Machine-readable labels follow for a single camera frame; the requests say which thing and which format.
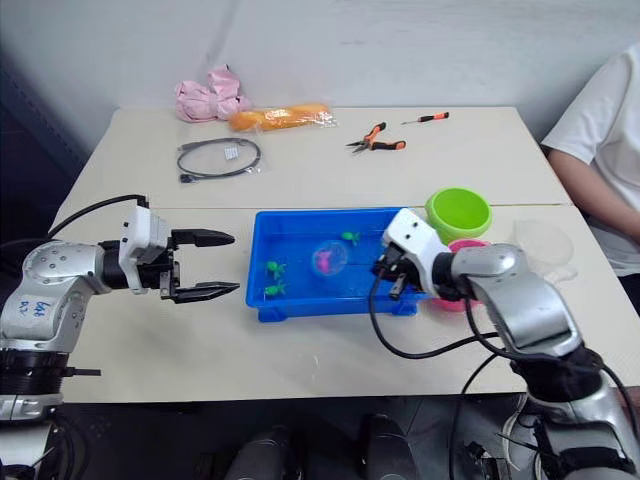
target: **green toy frog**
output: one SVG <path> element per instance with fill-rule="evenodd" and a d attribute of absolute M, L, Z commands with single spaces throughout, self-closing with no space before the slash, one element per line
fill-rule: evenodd
<path fill-rule="evenodd" d="M 284 283 L 278 283 L 277 285 L 270 285 L 264 288 L 264 294 L 267 297 L 275 297 L 276 295 L 284 295 Z"/>
<path fill-rule="evenodd" d="M 278 262 L 274 262 L 273 260 L 269 260 L 267 262 L 267 272 L 271 273 L 273 275 L 273 278 L 275 278 L 276 280 L 278 280 L 284 274 L 284 267 L 286 267 L 284 263 L 279 264 Z"/>
<path fill-rule="evenodd" d="M 360 234 L 359 233 L 342 232 L 341 237 L 342 237 L 343 240 L 346 240 L 347 242 L 352 242 L 354 247 L 360 241 Z"/>

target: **screwdriver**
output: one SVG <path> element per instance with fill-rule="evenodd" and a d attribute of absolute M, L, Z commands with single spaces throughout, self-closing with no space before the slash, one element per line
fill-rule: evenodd
<path fill-rule="evenodd" d="M 413 120 L 411 122 L 402 122 L 400 125 L 406 125 L 407 123 L 424 123 L 429 120 L 444 120 L 445 118 L 449 118 L 449 112 L 436 113 L 435 115 L 425 115 L 423 117 L 418 117 L 418 120 Z"/>

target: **table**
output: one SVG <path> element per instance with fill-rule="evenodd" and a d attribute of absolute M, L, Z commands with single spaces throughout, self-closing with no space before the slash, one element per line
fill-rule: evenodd
<path fill-rule="evenodd" d="M 118 238 L 129 207 L 117 205 L 70 225 L 61 238 L 95 243 Z M 184 285 L 238 281 L 219 299 L 186 305 L 161 301 L 157 292 L 117 291 L 94 297 L 71 364 L 101 368 L 102 377 L 65 380 L 69 402 L 158 402 L 323 396 L 457 393 L 488 354 L 468 345 L 443 356 L 404 360 L 376 339 L 366 315 L 291 318 L 261 324 L 244 303 L 256 209 L 157 209 L 173 228 L 213 228 L 233 234 L 233 245 L 183 247 Z M 640 384 L 640 321 L 580 213 L 572 206 L 499 206 L 483 236 L 508 240 L 517 219 L 538 219 L 561 228 L 574 243 L 578 276 L 558 289 L 587 344 L 628 385 Z M 482 331 L 492 328 L 482 311 Z M 395 345 L 424 351 L 468 336 L 462 315 L 422 305 L 415 317 L 381 315 Z M 523 391 L 506 361 L 493 362 L 472 392 Z"/>
<path fill-rule="evenodd" d="M 515 108 L 447 108 L 447 120 L 400 125 L 443 110 L 336 108 L 335 128 L 249 135 L 264 153 L 260 174 L 187 185 L 178 181 L 176 148 L 238 134 L 225 122 L 184 123 L 168 109 L 118 110 L 60 214 L 126 193 L 149 195 L 155 208 L 422 205 L 452 185 L 472 188 L 492 205 L 570 204 Z M 404 139 L 407 148 L 353 156 L 345 144 L 381 121 L 388 126 L 379 139 Z"/>

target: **blue plastic tray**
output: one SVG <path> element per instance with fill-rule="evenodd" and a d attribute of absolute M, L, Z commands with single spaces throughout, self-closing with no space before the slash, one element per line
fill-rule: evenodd
<path fill-rule="evenodd" d="M 256 215 L 247 286 L 247 305 L 258 309 L 261 322 L 287 317 L 365 313 L 375 277 L 371 267 L 383 252 L 382 233 L 399 208 L 360 210 L 273 211 Z M 357 245 L 341 240 L 345 231 L 360 234 Z M 313 271 L 312 255 L 327 240 L 344 243 L 349 259 L 336 275 L 323 277 Z M 281 281 L 285 293 L 264 294 L 276 284 L 266 263 L 286 264 Z M 415 315 L 417 302 L 426 295 L 407 288 L 398 301 L 388 296 L 390 282 L 382 282 L 376 310 L 394 315 Z"/>

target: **pink bowl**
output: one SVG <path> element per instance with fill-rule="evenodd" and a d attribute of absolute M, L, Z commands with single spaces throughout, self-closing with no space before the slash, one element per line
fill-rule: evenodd
<path fill-rule="evenodd" d="M 457 252 L 461 248 L 485 247 L 487 245 L 489 245 L 489 242 L 483 242 L 482 240 L 476 240 L 475 238 L 461 238 L 459 240 L 454 240 L 453 242 L 451 242 L 449 244 L 449 248 L 452 252 Z M 441 298 L 434 298 L 431 300 L 431 303 L 448 312 L 464 312 L 464 300 L 460 300 L 458 302 L 449 302 L 448 300 L 443 300 Z M 480 302 L 473 300 L 471 302 L 471 308 L 475 307 L 476 305 L 480 305 Z"/>

